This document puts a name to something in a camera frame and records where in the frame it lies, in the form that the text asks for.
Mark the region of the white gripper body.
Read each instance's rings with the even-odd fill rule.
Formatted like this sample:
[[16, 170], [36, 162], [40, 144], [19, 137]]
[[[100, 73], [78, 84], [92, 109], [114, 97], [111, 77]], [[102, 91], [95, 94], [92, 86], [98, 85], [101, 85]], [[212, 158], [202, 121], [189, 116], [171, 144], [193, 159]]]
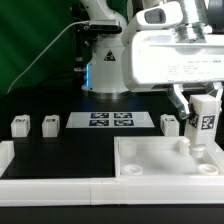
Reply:
[[137, 32], [122, 55], [125, 86], [132, 92], [148, 92], [158, 85], [224, 81], [224, 37], [205, 39], [176, 43], [171, 30]]

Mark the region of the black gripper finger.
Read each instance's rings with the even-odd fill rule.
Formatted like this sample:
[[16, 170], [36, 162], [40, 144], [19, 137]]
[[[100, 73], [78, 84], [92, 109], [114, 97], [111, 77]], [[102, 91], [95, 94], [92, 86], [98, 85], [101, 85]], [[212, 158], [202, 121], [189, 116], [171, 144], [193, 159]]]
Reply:
[[212, 82], [209, 83], [207, 86], [207, 93], [213, 97], [215, 97], [217, 100], [222, 99], [223, 95], [223, 85], [221, 82]]
[[189, 103], [183, 95], [182, 84], [172, 84], [167, 91], [168, 98], [178, 109], [179, 117], [184, 120], [190, 115]]

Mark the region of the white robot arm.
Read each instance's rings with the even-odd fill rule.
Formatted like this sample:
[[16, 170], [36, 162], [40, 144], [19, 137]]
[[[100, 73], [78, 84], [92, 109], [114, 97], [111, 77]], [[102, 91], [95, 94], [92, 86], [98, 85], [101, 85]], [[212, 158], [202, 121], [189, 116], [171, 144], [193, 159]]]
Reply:
[[224, 35], [210, 26], [205, 0], [127, 0], [127, 17], [107, 0], [80, 2], [89, 16], [81, 34], [92, 47], [85, 92], [166, 91], [183, 119], [194, 111], [185, 89], [222, 98]]

